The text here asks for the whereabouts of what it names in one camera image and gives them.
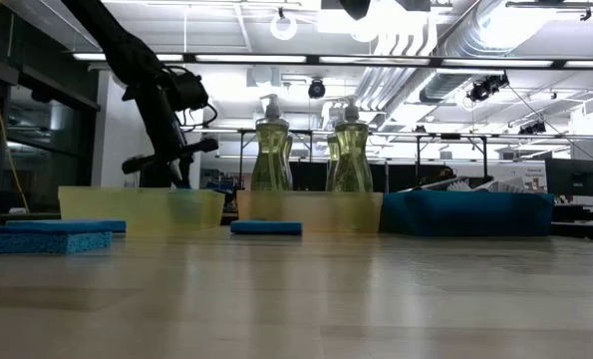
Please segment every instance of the translucent yellow tub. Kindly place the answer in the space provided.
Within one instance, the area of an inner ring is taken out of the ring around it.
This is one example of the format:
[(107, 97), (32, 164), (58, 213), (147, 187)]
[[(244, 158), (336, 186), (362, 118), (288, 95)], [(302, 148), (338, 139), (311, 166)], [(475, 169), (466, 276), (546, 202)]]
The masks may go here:
[(62, 219), (118, 219), (132, 235), (185, 235), (220, 225), (225, 195), (212, 190), (59, 187)]
[(302, 221), (309, 232), (377, 233), (382, 193), (240, 190), (238, 217)]

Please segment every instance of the monitor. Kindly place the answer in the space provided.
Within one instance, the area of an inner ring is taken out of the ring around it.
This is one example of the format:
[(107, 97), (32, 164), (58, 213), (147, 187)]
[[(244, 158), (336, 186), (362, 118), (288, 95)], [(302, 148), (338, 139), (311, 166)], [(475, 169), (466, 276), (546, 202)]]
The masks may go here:
[(546, 159), (548, 192), (593, 196), (593, 161)]

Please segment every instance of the blue container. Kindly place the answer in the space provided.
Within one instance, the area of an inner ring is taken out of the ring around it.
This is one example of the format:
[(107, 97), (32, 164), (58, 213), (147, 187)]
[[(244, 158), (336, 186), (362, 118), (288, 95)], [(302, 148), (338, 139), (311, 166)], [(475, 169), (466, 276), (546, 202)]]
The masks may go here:
[(547, 236), (551, 194), (416, 190), (386, 193), (382, 230), (418, 236)]

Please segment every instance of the blue sponge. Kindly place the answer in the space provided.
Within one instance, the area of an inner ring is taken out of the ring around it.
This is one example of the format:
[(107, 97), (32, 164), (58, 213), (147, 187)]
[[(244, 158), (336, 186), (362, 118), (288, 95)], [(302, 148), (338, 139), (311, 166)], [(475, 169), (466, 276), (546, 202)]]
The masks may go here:
[(113, 234), (99, 225), (0, 226), (0, 253), (79, 253), (110, 246)]
[(114, 232), (125, 233), (128, 224), (124, 220), (60, 220), (60, 219), (45, 219), (45, 220), (9, 220), (6, 225), (14, 225), (23, 228), (46, 228), (45, 224), (96, 224), (101, 227)]
[(303, 233), (303, 223), (296, 221), (235, 220), (232, 233), (237, 234), (291, 234)]

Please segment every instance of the plastic tub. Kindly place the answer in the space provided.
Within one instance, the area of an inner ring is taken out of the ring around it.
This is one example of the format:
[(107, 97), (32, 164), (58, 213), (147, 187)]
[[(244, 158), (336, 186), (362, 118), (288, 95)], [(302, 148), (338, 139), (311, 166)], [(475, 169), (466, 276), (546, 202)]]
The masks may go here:
[(239, 219), (300, 221), (306, 232), (377, 233), (382, 193), (240, 190)]
[(547, 236), (553, 196), (415, 190), (385, 194), (383, 231), (418, 236)]
[(125, 220), (128, 235), (185, 235), (220, 225), (225, 195), (212, 190), (59, 187), (62, 219)]

